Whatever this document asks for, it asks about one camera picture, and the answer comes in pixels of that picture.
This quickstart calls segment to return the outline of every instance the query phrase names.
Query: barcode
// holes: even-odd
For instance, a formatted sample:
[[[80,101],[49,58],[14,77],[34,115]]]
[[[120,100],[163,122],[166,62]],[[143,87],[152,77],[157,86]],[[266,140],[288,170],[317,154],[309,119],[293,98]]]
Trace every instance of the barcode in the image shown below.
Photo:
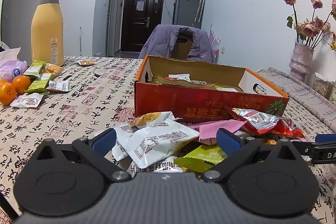
[[[252,124],[260,123],[267,120],[267,116],[265,114],[258,112],[256,114],[253,114],[248,118],[248,121]]]

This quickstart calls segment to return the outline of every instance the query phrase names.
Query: orange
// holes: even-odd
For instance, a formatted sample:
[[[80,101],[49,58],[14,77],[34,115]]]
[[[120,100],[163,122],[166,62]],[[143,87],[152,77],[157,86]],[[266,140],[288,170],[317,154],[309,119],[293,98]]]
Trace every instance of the orange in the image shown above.
[[[27,75],[18,75],[13,79],[12,84],[14,85],[16,89],[16,94],[21,95],[25,93],[25,90],[27,90],[30,86],[30,79]]]
[[[16,90],[13,84],[3,83],[0,85],[0,102],[8,106],[16,97]]]
[[[6,79],[0,79],[0,85],[2,85],[3,83],[8,83],[8,81]]]

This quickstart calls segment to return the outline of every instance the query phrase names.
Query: yellow thermos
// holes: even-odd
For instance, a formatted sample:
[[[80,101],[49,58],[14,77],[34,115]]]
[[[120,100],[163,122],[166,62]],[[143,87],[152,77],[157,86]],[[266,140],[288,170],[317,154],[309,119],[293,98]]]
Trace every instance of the yellow thermos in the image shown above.
[[[63,17],[58,0],[41,0],[31,22],[31,58],[64,64]]]

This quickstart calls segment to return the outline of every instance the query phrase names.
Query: pink vase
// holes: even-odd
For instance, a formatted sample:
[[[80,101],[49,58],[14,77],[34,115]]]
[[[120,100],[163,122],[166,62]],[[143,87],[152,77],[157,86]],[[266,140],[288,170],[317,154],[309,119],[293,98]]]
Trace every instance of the pink vase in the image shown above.
[[[304,82],[306,75],[310,73],[313,54],[313,48],[305,44],[295,43],[293,56],[291,58],[291,62],[289,63],[291,68],[290,75]]]

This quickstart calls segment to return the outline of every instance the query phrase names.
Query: gray refrigerator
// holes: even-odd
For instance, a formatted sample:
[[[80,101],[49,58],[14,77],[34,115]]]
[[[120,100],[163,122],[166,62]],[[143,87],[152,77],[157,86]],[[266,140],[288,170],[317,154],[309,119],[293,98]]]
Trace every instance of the gray refrigerator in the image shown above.
[[[199,3],[200,0],[175,0],[173,25],[184,25],[200,29],[203,14],[201,15],[201,20],[199,22],[199,16],[195,21]]]

